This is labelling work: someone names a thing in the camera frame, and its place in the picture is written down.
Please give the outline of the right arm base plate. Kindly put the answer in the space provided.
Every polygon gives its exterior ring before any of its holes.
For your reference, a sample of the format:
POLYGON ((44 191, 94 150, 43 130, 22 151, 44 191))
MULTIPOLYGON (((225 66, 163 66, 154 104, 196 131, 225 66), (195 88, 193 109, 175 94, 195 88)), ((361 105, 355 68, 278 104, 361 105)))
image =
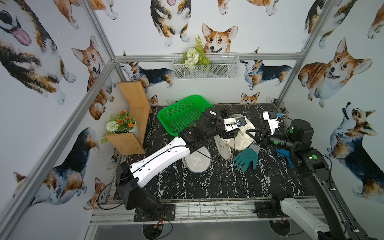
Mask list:
POLYGON ((258 218, 282 218, 284 213, 281 211, 280 203, 277 200, 269 200, 268 202, 255 202, 254 213, 258 218))

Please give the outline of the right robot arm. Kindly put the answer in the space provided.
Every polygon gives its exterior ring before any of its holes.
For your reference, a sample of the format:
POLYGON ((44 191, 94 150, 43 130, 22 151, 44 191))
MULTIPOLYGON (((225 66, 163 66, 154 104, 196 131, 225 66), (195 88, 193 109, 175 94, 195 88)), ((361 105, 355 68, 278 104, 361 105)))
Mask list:
POLYGON ((273 146, 289 152, 295 168, 315 195, 326 218, 323 222, 293 198, 280 199, 280 210, 294 220, 313 240, 369 240, 333 185, 332 168, 312 147, 314 130, 305 120, 293 120, 284 134, 266 129, 247 130, 261 148, 273 146))

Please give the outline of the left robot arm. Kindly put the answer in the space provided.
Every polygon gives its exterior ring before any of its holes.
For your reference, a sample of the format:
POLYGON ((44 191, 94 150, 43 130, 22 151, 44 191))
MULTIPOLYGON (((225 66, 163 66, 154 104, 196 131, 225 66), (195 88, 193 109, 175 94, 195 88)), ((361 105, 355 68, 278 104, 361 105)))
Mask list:
POLYGON ((154 209, 159 208, 159 201, 150 200, 146 192, 148 182, 168 166, 204 147, 211 138, 224 135, 225 119, 228 117, 227 110, 207 108, 197 121, 182 130, 162 149, 131 165, 126 162, 118 165, 116 187, 126 210, 144 210, 148 205, 153 205, 154 209))

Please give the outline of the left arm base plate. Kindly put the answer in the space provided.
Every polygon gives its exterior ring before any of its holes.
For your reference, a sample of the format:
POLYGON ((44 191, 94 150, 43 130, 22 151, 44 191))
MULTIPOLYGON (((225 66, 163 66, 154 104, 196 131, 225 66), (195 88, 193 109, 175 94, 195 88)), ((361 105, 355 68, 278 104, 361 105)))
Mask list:
POLYGON ((135 208, 134 222, 155 222, 155 221, 174 221, 176 214, 175 204, 164 204, 160 208, 152 211, 145 211, 135 208))

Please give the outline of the cream mesh laundry bag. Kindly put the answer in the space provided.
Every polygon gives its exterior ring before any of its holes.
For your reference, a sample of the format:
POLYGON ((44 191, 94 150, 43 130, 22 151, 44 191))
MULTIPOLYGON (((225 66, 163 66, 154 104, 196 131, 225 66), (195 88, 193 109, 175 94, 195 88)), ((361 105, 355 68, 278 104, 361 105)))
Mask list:
MULTIPOLYGON (((241 114, 233 114, 231 115, 231 118, 242 118, 245 117, 241 114)), ((255 129, 255 126, 253 123, 245 117, 246 125, 239 127, 238 129, 234 130, 234 133, 236 135, 235 138, 230 137, 229 139, 221 138, 220 136, 215 136, 215 144, 219 151, 219 154, 224 160, 230 160, 232 158, 232 153, 234 153, 234 150, 236 151, 243 151, 247 147, 249 147, 254 140, 246 134, 246 130, 253 130, 255 129)))

